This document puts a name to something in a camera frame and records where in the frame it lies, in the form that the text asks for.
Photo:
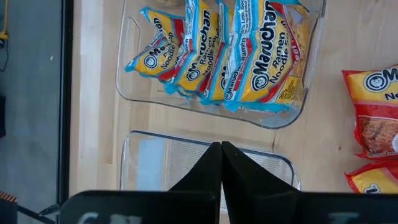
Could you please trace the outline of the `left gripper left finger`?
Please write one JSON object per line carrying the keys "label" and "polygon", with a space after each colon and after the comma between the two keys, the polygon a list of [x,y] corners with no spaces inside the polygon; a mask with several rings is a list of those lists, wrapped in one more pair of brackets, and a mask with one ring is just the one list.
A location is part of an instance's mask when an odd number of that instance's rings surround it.
{"label": "left gripper left finger", "polygon": [[189,172],[169,191],[221,195],[223,153],[220,142],[213,142]]}

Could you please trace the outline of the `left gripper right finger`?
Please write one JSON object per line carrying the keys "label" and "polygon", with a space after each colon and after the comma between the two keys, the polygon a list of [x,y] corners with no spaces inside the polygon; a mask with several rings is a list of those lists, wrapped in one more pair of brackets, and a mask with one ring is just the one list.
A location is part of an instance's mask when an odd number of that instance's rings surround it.
{"label": "left gripper right finger", "polygon": [[230,142],[222,142],[222,183],[230,224],[293,224],[299,191]]}

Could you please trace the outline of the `blue Maruchan ramen pack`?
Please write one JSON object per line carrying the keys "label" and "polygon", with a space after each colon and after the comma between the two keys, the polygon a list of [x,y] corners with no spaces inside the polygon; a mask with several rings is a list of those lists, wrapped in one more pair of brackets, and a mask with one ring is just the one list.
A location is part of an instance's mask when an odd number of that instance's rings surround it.
{"label": "blue Maruchan ramen pack", "polygon": [[150,7],[142,8],[141,13],[155,29],[154,39],[125,66],[125,71],[166,82],[175,75],[185,18]]}
{"label": "blue Maruchan ramen pack", "polygon": [[167,93],[183,89],[204,92],[220,44],[219,14],[204,0],[186,0],[183,43],[177,55],[175,75],[166,84]]}
{"label": "blue Maruchan ramen pack", "polygon": [[298,0],[237,0],[224,105],[278,113],[294,105],[312,13]]}
{"label": "blue Maruchan ramen pack", "polygon": [[230,51],[230,43],[221,41],[216,60],[211,69],[210,78],[201,99],[203,105],[217,104],[224,100],[225,86],[228,82]]}

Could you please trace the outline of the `red Maruchan ramen pack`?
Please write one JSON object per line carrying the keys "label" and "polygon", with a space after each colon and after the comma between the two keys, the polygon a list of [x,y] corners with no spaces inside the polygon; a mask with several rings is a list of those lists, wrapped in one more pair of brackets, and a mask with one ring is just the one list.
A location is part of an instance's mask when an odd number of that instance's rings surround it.
{"label": "red Maruchan ramen pack", "polygon": [[359,194],[398,194],[398,160],[377,161],[345,173],[349,187]]}
{"label": "red Maruchan ramen pack", "polygon": [[355,111],[358,156],[398,157],[398,64],[380,70],[342,70]]}

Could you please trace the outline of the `clear plastic bin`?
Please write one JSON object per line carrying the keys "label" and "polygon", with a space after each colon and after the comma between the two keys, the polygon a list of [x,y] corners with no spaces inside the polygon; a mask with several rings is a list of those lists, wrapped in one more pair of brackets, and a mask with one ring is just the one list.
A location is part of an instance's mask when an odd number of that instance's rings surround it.
{"label": "clear plastic bin", "polygon": [[[125,138],[121,156],[121,190],[167,191],[182,179],[213,140],[133,130]],[[299,175],[286,157],[252,147],[240,150],[260,166],[301,189]]]}
{"label": "clear plastic bin", "polygon": [[[232,43],[234,8],[237,0],[204,0],[212,10],[219,14],[220,41]],[[183,89],[169,94],[165,90],[166,82],[154,77],[143,77],[137,72],[126,72],[125,66],[152,42],[154,27],[141,13],[144,7],[182,16],[186,20],[186,0],[123,0],[121,31],[119,35],[118,62],[116,69],[116,87],[120,95],[131,101],[170,106],[197,113],[210,114],[255,124],[262,128],[279,129],[293,123],[303,111],[309,86],[314,75],[320,34],[323,28],[326,0],[298,0],[312,13],[309,28],[307,56],[296,89],[296,100],[288,110],[278,113],[246,110],[235,112],[224,105],[224,100],[217,104],[203,105],[202,93],[186,93]]]}

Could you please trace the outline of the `black mat with hazard stripes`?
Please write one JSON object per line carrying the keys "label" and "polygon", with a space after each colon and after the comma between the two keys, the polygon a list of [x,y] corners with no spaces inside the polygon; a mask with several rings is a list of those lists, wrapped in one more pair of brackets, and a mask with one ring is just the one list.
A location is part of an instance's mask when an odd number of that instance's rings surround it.
{"label": "black mat with hazard stripes", "polygon": [[17,224],[17,199],[0,191],[0,224]]}

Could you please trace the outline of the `black metal table frame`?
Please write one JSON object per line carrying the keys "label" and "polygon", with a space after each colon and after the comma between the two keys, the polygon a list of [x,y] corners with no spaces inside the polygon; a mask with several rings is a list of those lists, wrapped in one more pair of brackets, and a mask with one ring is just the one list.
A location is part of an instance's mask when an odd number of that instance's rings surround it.
{"label": "black metal table frame", "polygon": [[62,0],[57,203],[69,198],[74,0]]}

